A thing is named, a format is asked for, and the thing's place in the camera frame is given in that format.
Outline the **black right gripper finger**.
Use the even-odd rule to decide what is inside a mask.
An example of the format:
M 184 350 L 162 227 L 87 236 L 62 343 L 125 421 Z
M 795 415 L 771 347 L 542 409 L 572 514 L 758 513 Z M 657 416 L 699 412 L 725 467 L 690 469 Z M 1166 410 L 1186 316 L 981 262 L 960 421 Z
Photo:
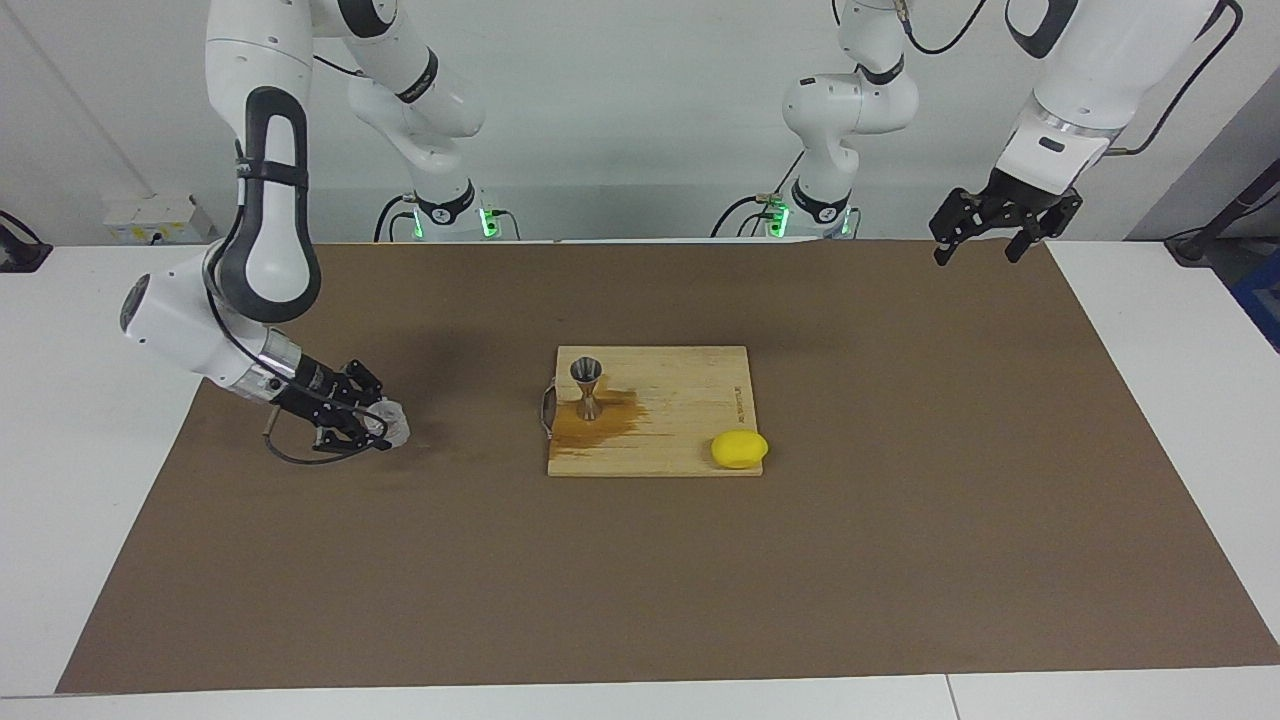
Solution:
M 343 404 L 376 404 L 385 397 L 381 382 L 358 359 L 338 372 L 338 400 Z
M 389 421 L 375 414 L 347 414 L 337 425 L 316 428 L 317 452 L 365 452 L 392 448 Z

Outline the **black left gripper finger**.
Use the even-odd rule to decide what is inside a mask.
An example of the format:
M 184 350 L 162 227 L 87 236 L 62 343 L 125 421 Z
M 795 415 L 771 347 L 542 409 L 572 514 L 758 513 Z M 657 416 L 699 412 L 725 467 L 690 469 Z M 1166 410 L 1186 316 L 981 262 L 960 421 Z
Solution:
M 1016 264 L 1036 243 L 1061 236 L 1082 205 L 1083 197 L 1079 193 L 1068 193 L 1044 209 L 1021 209 L 1018 233 L 1005 249 L 1006 259 Z
M 946 266 L 961 243 L 987 233 L 991 211 L 987 195 L 952 188 L 931 218 L 934 263 Z

